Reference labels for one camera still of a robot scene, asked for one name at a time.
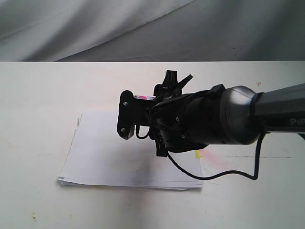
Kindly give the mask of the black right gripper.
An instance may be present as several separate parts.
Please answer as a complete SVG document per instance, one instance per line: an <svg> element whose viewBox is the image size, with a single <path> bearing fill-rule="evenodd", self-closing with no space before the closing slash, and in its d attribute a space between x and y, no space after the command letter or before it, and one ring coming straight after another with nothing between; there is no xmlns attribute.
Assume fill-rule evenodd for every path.
<svg viewBox="0 0 305 229"><path fill-rule="evenodd" d="M177 71L167 70L163 83L154 88L154 99L143 108L141 121L134 124L138 139L154 141L157 156L190 150L191 143L183 125L183 110L190 95L183 94L182 89L192 79L189 74L178 82Z"/></svg>

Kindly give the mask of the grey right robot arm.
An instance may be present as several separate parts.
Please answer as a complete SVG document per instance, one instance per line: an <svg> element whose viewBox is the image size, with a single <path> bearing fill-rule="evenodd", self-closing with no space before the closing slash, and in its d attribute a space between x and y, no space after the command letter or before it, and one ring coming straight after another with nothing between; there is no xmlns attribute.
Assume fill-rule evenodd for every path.
<svg viewBox="0 0 305 229"><path fill-rule="evenodd" d="M178 81L175 71L167 71L141 111L157 156L209 145L249 145L263 133L305 131L304 84L265 93L219 84L183 94L191 79Z"/></svg>

